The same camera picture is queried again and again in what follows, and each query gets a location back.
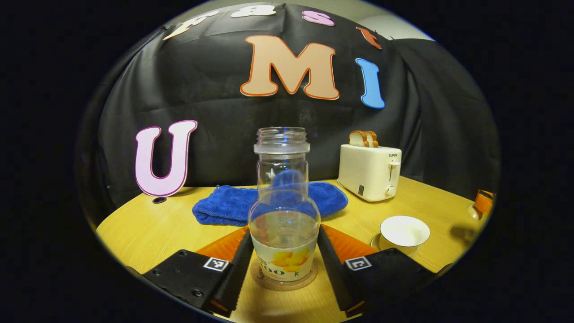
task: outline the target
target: decorative letter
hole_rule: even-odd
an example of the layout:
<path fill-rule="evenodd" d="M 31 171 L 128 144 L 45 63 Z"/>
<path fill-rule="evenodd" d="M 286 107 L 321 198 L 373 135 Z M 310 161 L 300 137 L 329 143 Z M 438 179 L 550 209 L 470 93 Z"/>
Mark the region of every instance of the decorative letter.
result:
<path fill-rule="evenodd" d="M 247 16 L 269 16 L 275 14 L 275 6 L 269 5 L 257 5 L 257 6 L 249 6 L 243 7 L 231 14 L 232 18 L 239 18 L 239 17 L 247 17 Z"/>
<path fill-rule="evenodd" d="M 363 71 L 364 94 L 360 98 L 363 104 L 369 107 L 382 109 L 385 107 L 385 102 L 381 98 L 381 89 L 379 87 L 379 68 L 368 60 L 362 58 L 355 59 Z"/>
<path fill-rule="evenodd" d="M 199 24 L 200 22 L 204 21 L 207 17 L 216 15 L 218 12 L 219 12 L 219 10 L 215 10 L 215 11 L 212 11 L 212 12 L 209 12 L 206 14 L 202 14 L 201 16 L 191 18 L 188 21 L 185 21 L 183 24 L 181 24 L 179 27 L 177 27 L 177 29 L 174 30 L 173 33 L 171 33 L 169 36 L 165 37 L 163 40 L 170 39 L 173 36 L 177 36 L 181 33 L 188 31 L 189 26 L 195 26 L 195 25 Z"/>
<path fill-rule="evenodd" d="M 318 43 L 309 43 L 295 57 L 285 42 L 276 36 L 249 36 L 245 41 L 253 45 L 249 81 L 240 91 L 248 97 L 264 97 L 277 93 L 279 87 L 271 81 L 271 67 L 289 94 L 297 92 L 309 71 L 309 84 L 303 88 L 306 95 L 325 100 L 336 100 L 331 59 L 335 50 Z"/>
<path fill-rule="evenodd" d="M 373 36 L 367 29 L 365 28 L 361 28 L 361 27 L 357 27 L 357 29 L 360 30 L 360 32 L 363 33 L 363 37 L 373 46 L 377 47 L 378 49 L 381 49 L 381 45 L 377 44 L 377 42 L 375 41 L 375 39 L 377 39 L 375 36 Z"/>
<path fill-rule="evenodd" d="M 153 144 L 160 136 L 160 127 L 146 128 L 135 136 L 138 148 L 135 153 L 135 180 L 147 195 L 167 197 L 175 194 L 187 178 L 187 149 L 189 134 L 197 128 L 194 120 L 179 121 L 169 126 L 173 135 L 172 164 L 166 177 L 156 177 L 152 171 Z"/>
<path fill-rule="evenodd" d="M 306 10 L 303 12 L 303 19 L 325 26 L 335 26 L 335 23 L 328 15 L 320 12 Z"/>

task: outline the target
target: blue towel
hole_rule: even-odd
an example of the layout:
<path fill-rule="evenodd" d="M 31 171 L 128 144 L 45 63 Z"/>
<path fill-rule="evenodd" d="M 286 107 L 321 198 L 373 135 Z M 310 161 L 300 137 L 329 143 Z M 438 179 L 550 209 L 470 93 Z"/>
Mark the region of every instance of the blue towel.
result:
<path fill-rule="evenodd" d="M 269 210 L 272 209 L 272 205 L 294 207 L 305 214 L 313 216 L 312 213 L 315 211 L 310 203 L 299 203 L 297 199 L 298 194 L 285 190 L 292 189 L 293 185 L 299 186 L 301 183 L 296 181 L 293 184 L 288 180 L 284 180 L 286 176 L 291 175 L 290 171 L 281 172 L 280 175 L 283 176 L 277 176 L 272 184 L 274 189 L 270 191 L 272 194 L 271 205 L 267 206 L 267 208 Z M 249 208 L 257 197 L 257 189 L 239 189 L 224 185 L 215 189 L 209 197 L 200 200 L 193 207 L 192 211 L 197 221 L 201 224 L 245 226 L 247 225 Z M 310 183 L 309 197 L 317 204 L 321 217 L 337 213 L 339 210 L 344 209 L 349 202 L 345 193 L 336 186 L 325 182 Z M 258 214 L 265 213 L 265 205 L 259 207 L 258 211 Z"/>

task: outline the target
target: blue letter i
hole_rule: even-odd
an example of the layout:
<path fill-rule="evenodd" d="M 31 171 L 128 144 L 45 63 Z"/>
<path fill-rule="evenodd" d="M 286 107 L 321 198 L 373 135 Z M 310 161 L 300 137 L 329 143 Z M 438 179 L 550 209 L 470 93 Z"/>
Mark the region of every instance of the blue letter i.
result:
<path fill-rule="evenodd" d="M 368 60 L 362 58 L 355 59 L 363 71 L 364 94 L 360 98 L 363 104 L 369 107 L 382 109 L 385 107 L 385 102 L 381 98 L 381 89 L 379 88 L 379 68 Z"/>

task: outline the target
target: bottle neck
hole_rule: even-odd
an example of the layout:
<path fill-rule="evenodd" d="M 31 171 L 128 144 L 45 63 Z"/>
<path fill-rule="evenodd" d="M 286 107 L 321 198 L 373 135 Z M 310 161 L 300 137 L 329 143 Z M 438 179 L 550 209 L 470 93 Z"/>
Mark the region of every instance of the bottle neck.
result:
<path fill-rule="evenodd" d="M 259 154 L 257 163 L 259 198 L 272 191 L 291 191 L 308 197 L 309 166 L 305 153 L 287 155 Z"/>

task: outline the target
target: letter m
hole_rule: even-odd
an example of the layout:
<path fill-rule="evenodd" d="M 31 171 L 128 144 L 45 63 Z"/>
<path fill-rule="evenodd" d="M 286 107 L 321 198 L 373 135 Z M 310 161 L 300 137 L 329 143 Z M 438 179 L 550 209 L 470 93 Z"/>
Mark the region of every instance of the letter m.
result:
<path fill-rule="evenodd" d="M 241 85 L 241 93 L 250 97 L 264 97 L 277 93 L 279 86 L 271 81 L 271 68 L 279 76 L 289 94 L 294 94 L 309 72 L 306 95 L 325 100 L 339 98 L 333 78 L 332 57 L 335 50 L 318 43 L 309 43 L 295 56 L 285 42 L 276 36 L 249 36 L 245 41 L 253 45 L 249 81 Z"/>

